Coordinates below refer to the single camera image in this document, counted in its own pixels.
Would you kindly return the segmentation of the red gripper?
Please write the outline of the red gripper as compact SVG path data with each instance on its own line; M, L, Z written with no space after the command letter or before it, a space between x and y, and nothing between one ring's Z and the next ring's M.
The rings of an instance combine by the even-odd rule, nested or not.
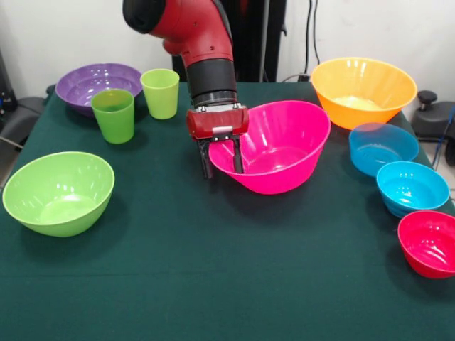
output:
M219 136L232 135L233 164L236 173L243 173L240 135L247 133L249 126L248 108L242 104L223 104L189 109L186 125L190 136L197 140L200 160L205 179L213 178L209 158L210 141Z

